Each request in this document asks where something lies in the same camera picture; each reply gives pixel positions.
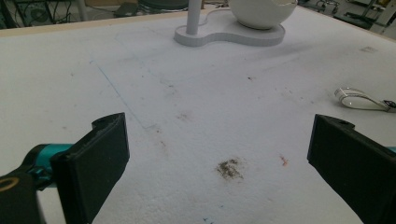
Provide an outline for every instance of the orange ring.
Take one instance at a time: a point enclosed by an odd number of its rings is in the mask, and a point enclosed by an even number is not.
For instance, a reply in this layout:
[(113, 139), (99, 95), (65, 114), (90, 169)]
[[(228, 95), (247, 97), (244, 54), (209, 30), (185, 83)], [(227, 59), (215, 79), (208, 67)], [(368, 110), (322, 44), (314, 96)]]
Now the orange ring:
[(4, 187), (0, 188), (0, 192), (14, 188), (14, 186), (16, 186), (18, 184), (18, 182), (20, 182), (20, 179), (17, 177), (8, 177), (8, 178), (0, 179), (0, 184), (2, 184), (4, 182), (8, 182), (8, 181), (10, 183), (5, 185)]

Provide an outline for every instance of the lamp base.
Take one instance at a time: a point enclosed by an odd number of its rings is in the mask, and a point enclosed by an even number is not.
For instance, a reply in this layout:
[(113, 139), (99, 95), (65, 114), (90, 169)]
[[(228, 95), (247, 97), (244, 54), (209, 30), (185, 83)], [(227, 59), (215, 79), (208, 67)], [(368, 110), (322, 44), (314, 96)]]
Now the lamp base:
[(201, 47), (214, 41), (269, 47), (280, 44), (285, 36), (285, 29), (280, 24), (268, 30), (248, 28), (240, 24), (228, 8), (209, 12), (198, 26), (197, 35), (188, 35), (186, 30), (187, 26), (177, 27), (174, 39), (189, 47)]

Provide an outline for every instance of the white tabletop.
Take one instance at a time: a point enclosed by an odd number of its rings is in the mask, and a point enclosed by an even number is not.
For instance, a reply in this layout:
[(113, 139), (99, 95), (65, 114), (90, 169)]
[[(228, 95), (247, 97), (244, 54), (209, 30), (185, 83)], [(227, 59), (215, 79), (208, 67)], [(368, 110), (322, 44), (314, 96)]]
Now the white tabletop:
[[(185, 15), (0, 32), (0, 174), (125, 112), (131, 159), (94, 223), (361, 223), (306, 154), (315, 114), (396, 146), (394, 114), (333, 95), (395, 100), (395, 42), (297, 7), (280, 45), (188, 48), (173, 40)], [(56, 189), (39, 196), (64, 223)]]

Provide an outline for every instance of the orange mark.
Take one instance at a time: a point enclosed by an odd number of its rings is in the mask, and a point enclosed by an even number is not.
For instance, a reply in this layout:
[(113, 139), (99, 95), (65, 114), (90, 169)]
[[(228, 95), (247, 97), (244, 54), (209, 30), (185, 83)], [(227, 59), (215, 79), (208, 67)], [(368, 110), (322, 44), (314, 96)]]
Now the orange mark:
[(289, 160), (287, 160), (283, 155), (280, 155), (279, 158), (283, 161), (282, 166), (287, 166), (289, 164)]

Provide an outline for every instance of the lamp pole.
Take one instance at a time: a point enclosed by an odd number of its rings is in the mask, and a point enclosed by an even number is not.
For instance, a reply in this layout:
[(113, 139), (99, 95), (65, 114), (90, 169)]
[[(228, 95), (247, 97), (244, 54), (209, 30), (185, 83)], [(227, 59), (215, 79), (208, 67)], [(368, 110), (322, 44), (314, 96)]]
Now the lamp pole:
[(201, 4), (203, 0), (190, 0), (189, 1), (189, 12), (187, 15), (187, 29), (188, 35), (197, 35), (199, 16), (201, 13)]

